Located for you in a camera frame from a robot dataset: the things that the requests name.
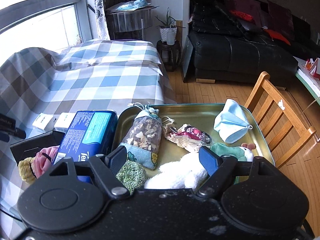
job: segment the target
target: dried fruit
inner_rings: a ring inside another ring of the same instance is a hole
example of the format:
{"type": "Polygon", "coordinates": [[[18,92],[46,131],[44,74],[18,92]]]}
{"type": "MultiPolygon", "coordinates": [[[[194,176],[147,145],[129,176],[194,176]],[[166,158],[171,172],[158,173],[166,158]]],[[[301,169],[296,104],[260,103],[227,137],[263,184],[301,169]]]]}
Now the dried fruit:
{"type": "Polygon", "coordinates": [[[143,116],[134,120],[133,126],[123,139],[124,143],[156,153],[159,149],[162,124],[159,119],[143,116]]]}
{"type": "Polygon", "coordinates": [[[136,134],[136,137],[137,137],[137,138],[142,138],[142,136],[143,136],[143,132],[140,132],[140,133],[137,133],[137,134],[136,134]]]}
{"type": "Polygon", "coordinates": [[[127,144],[131,144],[133,141],[133,137],[127,139],[127,144]]]}

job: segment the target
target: window frame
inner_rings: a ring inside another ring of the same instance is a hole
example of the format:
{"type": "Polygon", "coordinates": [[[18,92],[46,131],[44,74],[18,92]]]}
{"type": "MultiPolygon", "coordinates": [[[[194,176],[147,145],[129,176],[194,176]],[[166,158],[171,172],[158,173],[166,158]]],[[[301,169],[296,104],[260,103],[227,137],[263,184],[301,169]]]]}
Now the window frame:
{"type": "Polygon", "coordinates": [[[0,10],[0,34],[40,14],[74,5],[82,41],[92,39],[86,0],[25,0],[0,10]]]}

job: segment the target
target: plaid bedspread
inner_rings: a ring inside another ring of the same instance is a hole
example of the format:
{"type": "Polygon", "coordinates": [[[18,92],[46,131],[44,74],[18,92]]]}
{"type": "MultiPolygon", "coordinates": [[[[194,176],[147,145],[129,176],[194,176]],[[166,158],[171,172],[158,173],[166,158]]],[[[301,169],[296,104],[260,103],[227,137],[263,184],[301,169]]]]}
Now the plaid bedspread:
{"type": "MultiPolygon", "coordinates": [[[[38,135],[32,123],[38,114],[75,113],[80,109],[113,109],[128,103],[174,103],[158,52],[146,41],[92,40],[58,54],[28,48],[0,67],[0,113],[16,119],[27,137],[38,135]]],[[[27,184],[21,181],[10,144],[0,141],[0,209],[19,217],[16,203],[27,184]]],[[[0,234],[14,238],[21,222],[0,212],[0,234]]]]}

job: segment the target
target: surgical mask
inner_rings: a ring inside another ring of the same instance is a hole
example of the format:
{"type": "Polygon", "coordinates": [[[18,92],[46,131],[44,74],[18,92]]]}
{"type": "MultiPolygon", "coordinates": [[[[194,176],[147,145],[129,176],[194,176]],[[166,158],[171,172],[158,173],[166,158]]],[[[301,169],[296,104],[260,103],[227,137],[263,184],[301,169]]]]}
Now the surgical mask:
{"type": "Polygon", "coordinates": [[[239,104],[227,99],[223,110],[214,120],[213,128],[219,133],[225,143],[234,143],[252,129],[244,111],[239,104]]]}

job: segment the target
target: chair backrest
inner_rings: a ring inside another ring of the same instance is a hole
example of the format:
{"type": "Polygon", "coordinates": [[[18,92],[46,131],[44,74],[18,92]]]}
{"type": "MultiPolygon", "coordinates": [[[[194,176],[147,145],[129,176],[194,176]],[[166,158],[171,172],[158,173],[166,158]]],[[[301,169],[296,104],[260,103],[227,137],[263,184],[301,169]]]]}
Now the chair backrest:
{"type": "Polygon", "coordinates": [[[287,136],[287,134],[294,127],[300,136],[300,139],[282,156],[276,161],[276,167],[281,168],[285,163],[287,163],[298,151],[301,150],[303,146],[311,139],[311,137],[316,133],[316,129],[311,126],[308,129],[305,128],[297,114],[292,110],[289,104],[284,100],[280,92],[274,87],[269,81],[270,75],[267,72],[262,72],[255,84],[247,102],[244,107],[246,107],[250,112],[253,112],[259,99],[262,96],[263,91],[268,93],[266,101],[263,103],[261,109],[259,110],[255,120],[258,125],[261,123],[263,118],[266,116],[267,112],[270,110],[273,102],[279,106],[276,111],[274,111],[271,118],[267,121],[265,127],[261,130],[264,137],[266,137],[277,122],[280,120],[284,114],[288,121],[281,128],[281,130],[276,134],[276,136],[268,143],[270,151],[272,152],[287,136]]]}

